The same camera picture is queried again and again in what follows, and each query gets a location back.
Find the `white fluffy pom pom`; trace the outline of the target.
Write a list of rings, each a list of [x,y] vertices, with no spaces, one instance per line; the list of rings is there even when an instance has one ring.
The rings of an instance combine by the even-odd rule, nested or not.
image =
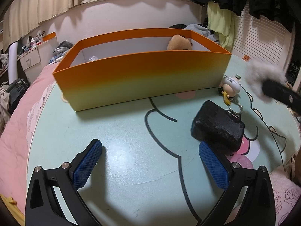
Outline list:
[[[262,90],[263,83],[272,80],[286,86],[286,76],[277,64],[252,60],[247,62],[246,77],[249,88],[263,102],[270,103],[271,97],[265,96]]]

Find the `cartoon figure keychain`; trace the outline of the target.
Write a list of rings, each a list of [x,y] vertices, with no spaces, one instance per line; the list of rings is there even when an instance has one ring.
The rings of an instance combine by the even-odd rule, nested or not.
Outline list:
[[[240,93],[241,90],[241,76],[235,75],[234,77],[231,76],[224,76],[221,79],[221,82],[218,87],[218,93],[222,95],[223,102],[226,104],[228,109],[234,115],[241,115],[243,112],[243,106],[235,100],[237,94]],[[239,107],[239,111],[236,112],[231,108],[231,103],[235,103]]]

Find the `black rough block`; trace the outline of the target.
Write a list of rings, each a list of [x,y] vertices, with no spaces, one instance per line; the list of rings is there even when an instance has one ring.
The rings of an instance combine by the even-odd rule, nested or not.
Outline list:
[[[231,155],[242,143],[245,124],[212,101],[206,101],[193,119],[191,135],[219,152]]]

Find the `brown bear plush blue cap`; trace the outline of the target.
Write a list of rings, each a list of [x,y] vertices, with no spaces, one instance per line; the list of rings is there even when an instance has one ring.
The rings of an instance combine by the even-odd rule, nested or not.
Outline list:
[[[189,39],[176,34],[169,41],[167,50],[192,50],[192,43]]]

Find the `clear plastic wrap bundle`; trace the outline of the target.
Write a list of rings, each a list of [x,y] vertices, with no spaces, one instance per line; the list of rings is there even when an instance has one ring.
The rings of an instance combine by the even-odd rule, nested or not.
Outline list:
[[[93,61],[96,61],[96,60],[98,60],[98,57],[97,57],[97,56],[91,56],[91,57],[88,59],[89,62],[93,62]]]

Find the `pink bed sheet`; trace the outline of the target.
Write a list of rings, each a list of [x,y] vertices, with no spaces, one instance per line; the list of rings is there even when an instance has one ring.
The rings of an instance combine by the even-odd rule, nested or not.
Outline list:
[[[55,81],[52,72],[56,66],[57,63],[45,66],[21,98],[1,134],[1,194],[13,198],[22,213],[27,194],[27,116],[46,87]]]

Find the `lime green garment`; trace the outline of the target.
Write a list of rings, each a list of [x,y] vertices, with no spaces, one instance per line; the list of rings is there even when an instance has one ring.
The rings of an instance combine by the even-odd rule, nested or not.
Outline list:
[[[229,52],[234,44],[234,12],[220,9],[219,4],[209,1],[207,5],[208,29],[219,37],[219,45]]]

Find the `grey clothing pile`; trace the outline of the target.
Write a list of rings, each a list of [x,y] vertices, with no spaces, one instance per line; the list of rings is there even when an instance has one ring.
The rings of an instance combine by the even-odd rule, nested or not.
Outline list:
[[[205,36],[206,38],[210,39],[211,41],[219,44],[219,37],[217,35],[215,35],[215,32],[210,29],[207,29],[206,27],[203,27],[200,24],[189,24],[184,29],[194,31],[200,35]]]

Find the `mint green lap table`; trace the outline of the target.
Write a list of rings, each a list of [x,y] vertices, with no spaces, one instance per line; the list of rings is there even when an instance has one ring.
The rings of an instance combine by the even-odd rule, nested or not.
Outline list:
[[[100,225],[201,225],[223,194],[199,155],[202,141],[191,135],[194,117],[212,101],[244,122],[240,149],[222,154],[243,168],[267,168],[276,225],[281,195],[272,172],[299,149],[299,128],[285,104],[252,92],[246,66],[232,56],[223,75],[241,76],[241,115],[228,109],[218,87],[75,112],[50,85],[30,145],[27,190],[36,166],[58,168],[98,139],[102,154],[78,192]]]

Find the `black bag on floor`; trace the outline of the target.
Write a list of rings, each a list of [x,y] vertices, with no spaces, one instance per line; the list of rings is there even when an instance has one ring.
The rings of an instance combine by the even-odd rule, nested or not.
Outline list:
[[[29,88],[29,84],[24,79],[17,79],[12,84],[9,85],[7,89],[7,93],[9,93],[10,97],[10,108],[15,109]]]

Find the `white bedside drawer unit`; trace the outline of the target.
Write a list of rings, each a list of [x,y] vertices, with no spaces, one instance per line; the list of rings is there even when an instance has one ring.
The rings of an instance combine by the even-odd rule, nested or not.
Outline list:
[[[58,46],[57,38],[54,37],[37,45],[27,53],[22,54],[18,59],[23,71],[30,83],[40,75],[43,68],[49,64],[53,50]]]

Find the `orange cardboard box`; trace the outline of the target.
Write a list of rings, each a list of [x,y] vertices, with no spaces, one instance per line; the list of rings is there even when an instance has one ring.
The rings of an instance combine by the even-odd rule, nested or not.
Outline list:
[[[192,50],[167,50],[179,34]],[[89,62],[91,56],[98,60]],[[78,41],[57,65],[54,79],[73,110],[217,87],[231,53],[191,30],[146,28]]]

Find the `clothes heap on bed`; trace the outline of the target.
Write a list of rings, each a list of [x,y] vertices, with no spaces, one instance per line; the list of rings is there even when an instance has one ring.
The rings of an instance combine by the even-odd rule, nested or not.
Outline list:
[[[54,63],[57,59],[64,57],[74,45],[64,40],[52,52],[52,57],[49,59],[49,64]]]

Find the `white paper roll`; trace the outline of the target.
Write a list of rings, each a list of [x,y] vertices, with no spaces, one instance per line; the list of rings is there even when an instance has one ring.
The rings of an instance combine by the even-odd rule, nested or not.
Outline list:
[[[17,79],[17,48],[18,42],[14,42],[9,47],[8,80],[12,84]]]

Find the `orange box on shelf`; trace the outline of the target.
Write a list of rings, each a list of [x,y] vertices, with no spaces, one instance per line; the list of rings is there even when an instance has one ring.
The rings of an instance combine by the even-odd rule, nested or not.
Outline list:
[[[49,33],[45,36],[43,36],[43,41],[48,41],[50,39],[53,39],[56,37],[56,32],[52,32],[52,33]]]

